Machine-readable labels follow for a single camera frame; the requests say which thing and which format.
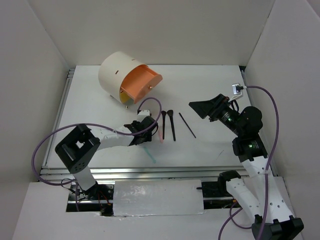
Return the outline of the pink razor stick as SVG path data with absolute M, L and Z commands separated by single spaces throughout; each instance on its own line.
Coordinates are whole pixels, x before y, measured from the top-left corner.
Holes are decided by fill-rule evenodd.
M 163 133 L 160 130 L 158 130 L 157 133 L 158 133 L 158 138 L 159 138 L 160 143 L 163 144 L 164 143 Z

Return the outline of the teal razor stick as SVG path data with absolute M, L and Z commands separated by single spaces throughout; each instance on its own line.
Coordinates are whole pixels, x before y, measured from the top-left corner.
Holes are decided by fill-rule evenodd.
M 155 157 L 150 153 L 150 151 L 148 150 L 148 148 L 147 148 L 147 147 L 144 147 L 143 149 L 144 149 L 145 153 L 148 155 L 148 157 L 151 159 L 152 163 L 153 163 L 153 164 L 156 164 L 157 161 L 156 161 Z

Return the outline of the thin black eyeliner brush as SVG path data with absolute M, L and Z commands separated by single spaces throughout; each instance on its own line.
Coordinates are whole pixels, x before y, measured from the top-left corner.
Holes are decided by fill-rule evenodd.
M 188 125 L 188 123 L 186 122 L 185 118 L 183 117 L 183 115 L 179 112 L 178 113 L 179 116 L 181 117 L 182 121 L 184 122 L 184 124 L 186 125 L 187 129 L 190 131 L 190 133 L 192 134 L 192 136 L 196 139 L 196 135 L 194 134 L 194 132 L 192 131 L 192 129 L 190 128 L 190 126 Z

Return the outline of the small black makeup brush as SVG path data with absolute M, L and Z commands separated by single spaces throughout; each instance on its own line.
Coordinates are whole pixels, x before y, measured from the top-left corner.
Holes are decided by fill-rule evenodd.
M 162 116 L 162 139 L 165 139 L 165 129 L 166 129 L 166 115 L 167 112 L 165 110 L 161 111 L 161 116 Z

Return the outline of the large black makeup brush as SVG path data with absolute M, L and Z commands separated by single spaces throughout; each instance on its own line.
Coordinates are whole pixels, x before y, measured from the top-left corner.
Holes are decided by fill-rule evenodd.
M 174 111 L 172 109 L 168 110 L 167 115 L 169 116 L 169 119 L 170 119 L 172 137 L 173 137 L 173 141 L 175 142 L 176 133 L 175 133 L 175 125 L 174 125 Z

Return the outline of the yellow drawer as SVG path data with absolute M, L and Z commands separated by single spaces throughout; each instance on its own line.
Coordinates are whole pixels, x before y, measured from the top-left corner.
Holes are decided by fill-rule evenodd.
M 119 99 L 122 104 L 131 104 L 133 101 L 133 99 L 123 91 L 119 93 Z

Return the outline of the pink top drawer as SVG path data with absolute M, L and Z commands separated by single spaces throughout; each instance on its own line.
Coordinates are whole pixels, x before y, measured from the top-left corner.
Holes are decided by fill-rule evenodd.
M 153 71 L 147 65 L 139 65 L 123 79 L 119 93 L 127 93 L 132 98 L 133 103 L 136 104 L 154 89 L 162 79 L 161 74 Z

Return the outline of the white round drawer cabinet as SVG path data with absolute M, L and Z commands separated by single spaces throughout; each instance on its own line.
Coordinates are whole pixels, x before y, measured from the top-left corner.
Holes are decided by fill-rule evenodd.
M 121 84 L 128 73 L 140 65 L 143 63 L 122 51 L 111 54 L 99 68 L 98 81 L 100 86 L 121 103 L 119 97 Z

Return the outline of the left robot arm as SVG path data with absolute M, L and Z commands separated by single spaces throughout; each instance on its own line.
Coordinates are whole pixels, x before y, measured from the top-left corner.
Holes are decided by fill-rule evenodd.
M 76 179 L 81 195 L 91 200 L 101 189 L 89 168 L 95 153 L 107 148 L 151 142 L 155 129 L 158 129 L 158 123 L 151 116 L 145 116 L 142 121 L 134 120 L 119 130 L 99 129 L 96 133 L 81 123 L 56 145 L 55 153 Z

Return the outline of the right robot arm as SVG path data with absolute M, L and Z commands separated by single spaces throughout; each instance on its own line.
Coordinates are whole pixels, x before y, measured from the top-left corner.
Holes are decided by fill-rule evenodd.
M 223 94 L 188 105 L 200 118 L 220 121 L 236 135 L 232 141 L 233 153 L 247 171 L 255 192 L 248 189 L 235 170 L 219 174 L 217 189 L 221 195 L 232 195 L 237 200 L 251 221 L 253 237 L 256 240 L 294 239 L 304 224 L 287 206 L 267 168 L 268 153 L 259 135 L 263 127 L 261 111 L 253 106 L 239 111 L 237 101 Z

